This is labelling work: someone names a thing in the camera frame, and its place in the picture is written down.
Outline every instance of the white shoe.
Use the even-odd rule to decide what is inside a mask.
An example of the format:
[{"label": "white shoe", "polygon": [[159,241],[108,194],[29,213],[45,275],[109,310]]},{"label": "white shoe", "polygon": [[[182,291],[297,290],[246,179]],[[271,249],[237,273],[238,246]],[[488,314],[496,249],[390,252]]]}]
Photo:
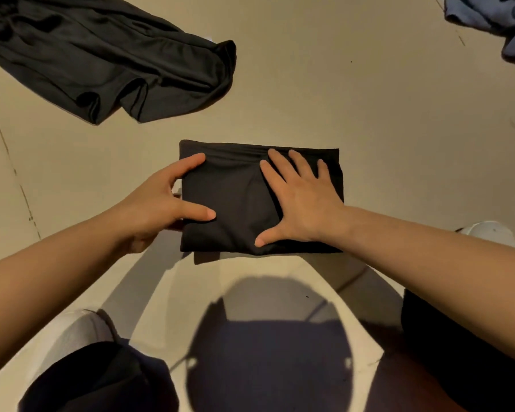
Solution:
[{"label": "white shoe", "polygon": [[115,340],[105,320],[89,310],[58,315],[42,329],[37,339],[27,374],[30,383],[70,353],[93,343]]},{"label": "white shoe", "polygon": [[515,247],[515,237],[511,230],[497,221],[477,222],[462,228],[459,233]]}]

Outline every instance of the forearm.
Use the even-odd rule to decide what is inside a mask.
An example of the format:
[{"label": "forearm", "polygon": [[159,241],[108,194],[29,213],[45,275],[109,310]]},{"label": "forearm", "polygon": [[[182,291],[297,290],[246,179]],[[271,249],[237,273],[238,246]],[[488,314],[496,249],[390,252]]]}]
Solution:
[{"label": "forearm", "polygon": [[325,241],[515,358],[515,249],[346,207]]},{"label": "forearm", "polygon": [[124,255],[105,213],[0,261],[0,367]]}]

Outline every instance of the folded clothing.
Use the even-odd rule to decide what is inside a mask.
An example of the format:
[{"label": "folded clothing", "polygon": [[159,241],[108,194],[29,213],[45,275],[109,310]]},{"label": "folded clothing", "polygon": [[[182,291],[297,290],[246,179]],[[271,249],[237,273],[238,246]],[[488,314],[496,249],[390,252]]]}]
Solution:
[{"label": "folded clothing", "polygon": [[[183,199],[212,208],[217,218],[209,222],[186,221],[181,251],[231,251],[254,255],[279,253],[336,253],[324,243],[282,240],[254,246],[256,237],[282,219],[281,206],[261,173],[259,163],[267,160],[271,146],[233,143],[200,143],[182,140],[179,158],[203,152],[206,162],[187,173],[182,180]],[[288,160],[290,148],[275,147]],[[339,149],[300,149],[315,176],[317,161],[328,165],[330,179],[343,200],[343,173]]]},{"label": "folded clothing", "polygon": [[94,124],[197,111],[231,88],[233,41],[215,44],[123,0],[0,0],[0,66]]}]

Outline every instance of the black clothing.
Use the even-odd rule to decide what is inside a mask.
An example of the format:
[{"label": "black clothing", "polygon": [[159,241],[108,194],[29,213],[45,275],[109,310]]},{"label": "black clothing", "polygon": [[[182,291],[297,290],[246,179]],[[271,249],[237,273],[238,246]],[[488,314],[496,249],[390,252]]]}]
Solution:
[{"label": "black clothing", "polygon": [[[282,219],[282,210],[261,173],[259,162],[269,160],[270,146],[232,143],[199,143],[182,140],[179,158],[206,153],[206,162],[182,181],[183,199],[206,205],[217,213],[210,222],[188,221],[183,228],[181,251],[231,251],[254,255],[275,253],[334,253],[323,243],[283,240],[254,246],[256,237]],[[288,158],[289,148],[275,147]],[[339,149],[297,149],[317,176],[318,159],[328,165],[330,178],[343,200],[343,173]]]},{"label": "black clothing", "polygon": [[175,412],[166,364],[130,346],[99,342],[54,363],[30,385],[19,412]]},{"label": "black clothing", "polygon": [[401,322],[409,348],[462,408],[515,411],[515,360],[409,290]]},{"label": "black clothing", "polygon": [[123,0],[0,0],[0,66],[91,123],[119,105],[140,122],[204,108],[229,91],[235,62],[233,41]]}]

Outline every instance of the wrist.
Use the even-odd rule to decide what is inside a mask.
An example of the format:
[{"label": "wrist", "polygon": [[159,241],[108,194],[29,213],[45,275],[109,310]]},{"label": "wrist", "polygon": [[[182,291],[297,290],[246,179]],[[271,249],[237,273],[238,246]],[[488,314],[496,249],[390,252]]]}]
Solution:
[{"label": "wrist", "polygon": [[115,249],[121,251],[126,247],[126,242],[129,241],[133,234],[127,227],[127,217],[122,211],[116,207],[112,207],[101,214],[91,218],[89,222],[95,224],[96,231],[103,232],[106,240],[109,241]]},{"label": "wrist", "polygon": [[331,212],[327,222],[324,223],[320,241],[332,247],[342,249],[348,237],[353,234],[355,221],[358,219],[358,215],[355,212],[358,210],[359,208],[345,205],[340,207],[338,211]]}]

